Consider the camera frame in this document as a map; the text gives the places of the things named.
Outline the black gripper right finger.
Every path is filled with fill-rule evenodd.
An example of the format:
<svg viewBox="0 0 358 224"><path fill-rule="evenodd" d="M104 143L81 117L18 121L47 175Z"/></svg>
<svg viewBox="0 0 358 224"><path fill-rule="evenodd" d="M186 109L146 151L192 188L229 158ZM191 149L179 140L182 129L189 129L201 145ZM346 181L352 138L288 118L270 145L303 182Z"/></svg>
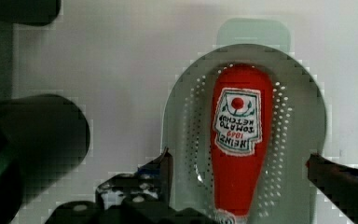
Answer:
<svg viewBox="0 0 358 224"><path fill-rule="evenodd" d="M346 217L358 224L358 169L311 154L306 162L308 180Z"/></svg>

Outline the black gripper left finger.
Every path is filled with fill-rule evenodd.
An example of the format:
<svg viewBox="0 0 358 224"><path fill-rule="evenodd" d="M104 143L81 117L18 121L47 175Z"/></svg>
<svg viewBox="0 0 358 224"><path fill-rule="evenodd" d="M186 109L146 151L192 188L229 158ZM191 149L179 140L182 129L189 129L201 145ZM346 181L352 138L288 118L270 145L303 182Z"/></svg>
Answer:
<svg viewBox="0 0 358 224"><path fill-rule="evenodd" d="M45 224L217 224L193 208L170 207L173 159L167 148L134 173L114 175L95 200L59 205Z"/></svg>

